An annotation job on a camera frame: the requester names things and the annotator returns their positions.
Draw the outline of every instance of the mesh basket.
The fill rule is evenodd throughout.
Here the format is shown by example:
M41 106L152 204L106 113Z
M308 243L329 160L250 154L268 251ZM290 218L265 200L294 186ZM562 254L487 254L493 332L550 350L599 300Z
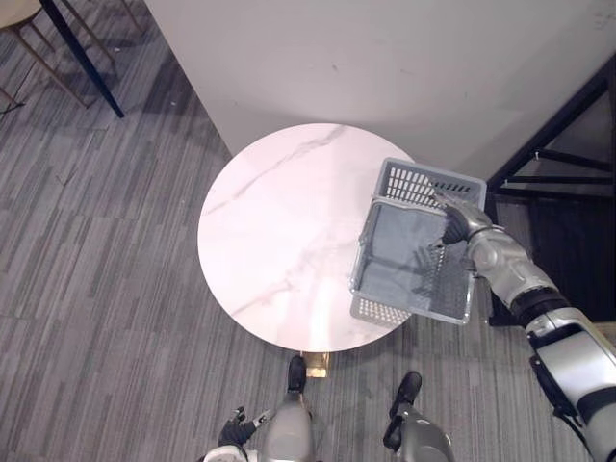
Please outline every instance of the mesh basket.
M436 248L445 212L439 191L483 208L482 180L438 168L386 159L351 276L351 315L380 325L399 325L411 313L466 323L474 279L464 266L466 243Z

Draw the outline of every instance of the black metal frame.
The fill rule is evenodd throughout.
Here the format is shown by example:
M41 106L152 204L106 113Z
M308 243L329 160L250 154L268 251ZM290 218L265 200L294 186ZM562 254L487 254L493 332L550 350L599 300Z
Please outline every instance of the black metal frame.
M73 32L70 30L68 24L66 24L66 21L58 10L58 7L54 3L54 0L39 1L51 21L54 23L54 26L56 26L56 29L58 29L58 32L68 45L68 48L70 48L70 51L75 56L86 74L88 74L90 80L92 80L92 82L96 85L96 88L103 95L103 98L105 98L107 103L112 107L115 112L115 115L120 118L123 118L124 112L117 105L116 100L114 99L114 96L105 84L105 81L98 73L98 70L96 70L96 67L94 66L92 61L90 61L90 58L88 58L84 47L81 46L81 43L79 43L79 40L77 40L75 34L73 34Z
M616 110L614 94L616 94L616 55L612 56L607 63L579 90L548 122L530 139L518 152L502 166L488 180L488 191L495 194L508 194L532 197L554 198L553 192L529 189L507 188L507 184L587 184L587 185L613 185L614 165L616 164L616 148L612 149L612 163L594 161L574 154L558 152L546 149L545 146L562 133L593 105L603 94L609 94L612 106L612 139L616 130ZM611 173L606 177L583 177L583 176L519 176L516 173L533 159L549 159L579 167L593 168L595 170ZM589 194L564 193L558 194L560 198L596 198Z
M574 120L582 115L592 106L603 94L607 92L610 100L612 117L611 133L611 154L612 162L600 162L586 159L573 154L558 152L546 149L554 138L562 133ZM562 176L516 176L516 173L533 159L549 159L574 166L593 168L595 170L609 172L609 177L562 177ZM616 54L558 111L541 129L522 146L518 152L502 166L488 180L488 194L486 197L486 213L498 223L496 196L513 196L520 198L548 198L565 200L585 200L611 202L614 207L614 197L616 196ZM549 192L533 189L507 188L507 184L611 184L612 196L578 194L569 192ZM509 310L501 301L492 295L492 317L489 319L490 325L506 326L515 325L516 322L509 313Z

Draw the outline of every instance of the gray carpet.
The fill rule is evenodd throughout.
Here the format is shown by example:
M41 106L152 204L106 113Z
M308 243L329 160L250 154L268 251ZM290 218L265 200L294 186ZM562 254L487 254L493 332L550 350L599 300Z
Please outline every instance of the gray carpet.
M276 404L293 353L233 323L201 274L199 211L229 155L145 6L133 2L142 37L113 2L76 6L115 50L116 71L89 53L123 120L45 17L60 48L49 59L96 98L88 110L1 37L3 84L26 106L0 119L0 460L192 461L234 407ZM386 412L413 368L418 408L459 461L587 460L551 417L523 332L484 323L489 300L480 286L465 327L412 318L333 354L330 377L306 391L319 457L393 460Z

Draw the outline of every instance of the robot leg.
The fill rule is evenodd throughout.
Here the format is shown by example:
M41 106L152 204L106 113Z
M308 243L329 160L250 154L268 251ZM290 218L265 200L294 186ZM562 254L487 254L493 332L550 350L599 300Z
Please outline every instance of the robot leg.
M299 356L289 365L287 395L268 425L260 462L314 462L312 418L302 394L306 365Z
M408 373L402 380L383 444L404 462L454 462L449 436L413 407L421 386L422 377L417 372Z

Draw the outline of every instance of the black robot shoe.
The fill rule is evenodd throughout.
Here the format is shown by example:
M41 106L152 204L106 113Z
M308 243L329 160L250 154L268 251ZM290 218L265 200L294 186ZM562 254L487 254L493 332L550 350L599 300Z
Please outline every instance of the black robot shoe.
M407 402L411 406L415 402L415 398L422 388L422 376L419 372L411 371L404 376L398 387L398 393L394 399L394 403L389 410L389 417L393 419L398 413L398 407Z
M287 393L303 393L306 386L306 363L299 355L291 358L287 383Z

